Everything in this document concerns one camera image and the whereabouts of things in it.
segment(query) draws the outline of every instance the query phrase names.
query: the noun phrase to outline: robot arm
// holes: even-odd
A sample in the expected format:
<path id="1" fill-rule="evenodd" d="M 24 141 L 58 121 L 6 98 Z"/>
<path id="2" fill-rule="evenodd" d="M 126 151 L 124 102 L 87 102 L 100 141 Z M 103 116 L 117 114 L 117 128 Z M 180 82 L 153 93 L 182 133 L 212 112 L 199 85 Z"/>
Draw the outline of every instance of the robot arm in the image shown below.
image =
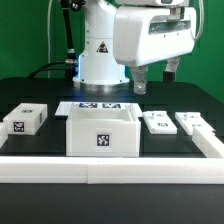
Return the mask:
<path id="1" fill-rule="evenodd" d="M 105 0 L 61 1 L 73 11 L 85 6 L 85 49 L 73 78 L 76 87 L 126 84 L 125 65 L 131 69 L 135 93 L 144 94 L 148 65 L 167 60 L 164 81 L 174 81 L 179 56 L 190 53 L 201 35 L 195 34 L 194 0 L 116 0 L 122 4 L 118 9 Z"/>
<path id="2" fill-rule="evenodd" d="M 179 56 L 192 52 L 196 41 L 196 12 L 190 0 L 117 0 L 114 57 L 129 66 L 134 91 L 144 94 L 148 65 L 167 60 L 164 81 L 175 79 Z"/>

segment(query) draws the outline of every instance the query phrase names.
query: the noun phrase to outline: black tabletop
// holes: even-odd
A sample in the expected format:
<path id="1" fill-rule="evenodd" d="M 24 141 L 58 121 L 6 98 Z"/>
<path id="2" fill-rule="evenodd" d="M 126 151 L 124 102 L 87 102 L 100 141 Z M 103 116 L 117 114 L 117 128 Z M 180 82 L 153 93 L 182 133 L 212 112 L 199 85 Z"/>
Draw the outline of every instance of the black tabletop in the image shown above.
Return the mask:
<path id="1" fill-rule="evenodd" d="M 175 112 L 201 112 L 223 140 L 224 105 L 196 85 L 151 82 L 143 96 L 132 89 L 86 92 L 61 79 L 0 81 L 0 121 L 20 103 L 45 103 L 48 118 L 35 136 L 10 135 L 0 154 L 65 156 L 66 117 L 60 101 L 138 103 L 143 111 L 165 110 L 177 135 L 152 135 L 141 119 L 141 157 L 204 155 L 175 120 Z M 0 184 L 0 223 L 223 223 L 223 185 Z"/>

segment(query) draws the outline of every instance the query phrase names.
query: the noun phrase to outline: small white block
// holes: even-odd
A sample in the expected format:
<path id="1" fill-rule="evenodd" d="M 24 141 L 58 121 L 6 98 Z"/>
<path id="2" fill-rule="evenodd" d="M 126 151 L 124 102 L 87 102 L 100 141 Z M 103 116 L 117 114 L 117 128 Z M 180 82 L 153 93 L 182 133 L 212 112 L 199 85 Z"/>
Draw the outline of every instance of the small white block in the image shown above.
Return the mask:
<path id="1" fill-rule="evenodd" d="M 177 128 L 166 111 L 143 112 L 143 118 L 152 134 L 177 134 Z"/>
<path id="2" fill-rule="evenodd" d="M 46 118 L 46 104 L 21 103 L 3 121 L 8 134 L 34 135 Z"/>
<path id="3" fill-rule="evenodd" d="M 188 135 L 193 135 L 193 128 L 196 126 L 203 126 L 208 131 L 214 131 L 214 129 L 201 117 L 199 112 L 177 112 L 175 118 L 187 132 Z"/>
<path id="4" fill-rule="evenodd" d="M 4 123 L 0 123 L 0 148 L 8 139 L 7 126 Z"/>

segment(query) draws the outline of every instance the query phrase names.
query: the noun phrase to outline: green wall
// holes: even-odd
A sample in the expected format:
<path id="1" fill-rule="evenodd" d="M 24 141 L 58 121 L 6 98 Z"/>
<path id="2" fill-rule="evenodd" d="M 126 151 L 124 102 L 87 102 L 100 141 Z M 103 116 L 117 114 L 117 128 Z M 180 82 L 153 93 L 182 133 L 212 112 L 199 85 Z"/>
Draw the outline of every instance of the green wall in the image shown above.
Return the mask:
<path id="1" fill-rule="evenodd" d="M 182 57 L 177 81 L 195 83 L 224 102 L 224 3 L 223 0 L 204 1 L 206 18 L 203 36 L 194 51 Z M 0 79 L 27 76 L 47 63 L 48 2 L 21 0 L 1 3 Z M 70 14 L 75 48 L 80 53 L 84 47 L 83 11 Z M 64 60 L 66 42 L 58 0 L 53 2 L 51 18 L 52 61 Z M 165 62 L 150 65 L 148 79 L 162 80 L 165 66 Z"/>

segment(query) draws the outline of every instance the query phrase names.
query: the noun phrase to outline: white box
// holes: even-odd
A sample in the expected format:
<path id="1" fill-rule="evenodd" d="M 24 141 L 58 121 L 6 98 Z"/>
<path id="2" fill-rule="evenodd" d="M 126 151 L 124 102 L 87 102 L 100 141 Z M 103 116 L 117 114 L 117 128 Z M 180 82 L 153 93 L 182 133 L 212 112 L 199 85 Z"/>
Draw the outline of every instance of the white box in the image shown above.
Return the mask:
<path id="1" fill-rule="evenodd" d="M 66 121 L 67 156 L 138 157 L 140 121 L 125 109 L 72 106 Z"/>
<path id="2" fill-rule="evenodd" d="M 7 126 L 4 123 L 0 123 L 0 148 L 8 139 Z"/>
<path id="3" fill-rule="evenodd" d="M 46 104 L 21 103 L 3 121 L 8 134 L 35 135 L 46 118 Z"/>

